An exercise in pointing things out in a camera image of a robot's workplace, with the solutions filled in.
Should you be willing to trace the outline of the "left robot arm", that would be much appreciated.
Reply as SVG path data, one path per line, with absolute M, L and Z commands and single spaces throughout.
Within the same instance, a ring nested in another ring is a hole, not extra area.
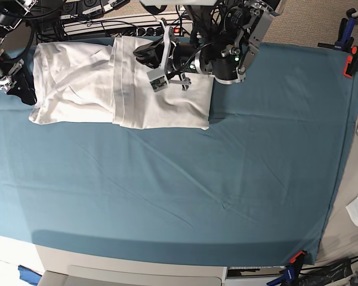
M 180 42 L 164 18 L 163 36 L 139 46 L 136 60 L 150 68 L 147 73 L 154 92 L 181 85 L 188 90 L 187 74 L 213 77 L 224 85 L 243 82 L 246 71 L 273 19 L 281 15 L 286 1 L 180 1 L 193 23 L 188 43 Z

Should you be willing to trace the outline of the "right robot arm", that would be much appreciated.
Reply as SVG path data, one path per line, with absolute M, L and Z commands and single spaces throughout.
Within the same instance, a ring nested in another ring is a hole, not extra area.
M 35 105 L 37 102 L 31 74 L 26 67 L 26 56 L 35 37 L 35 25 L 32 21 L 28 43 L 24 50 L 10 57 L 2 48 L 5 37 L 13 32 L 22 20 L 28 19 L 31 9 L 37 1 L 0 1 L 0 90 L 7 95 L 16 96 L 23 104 Z

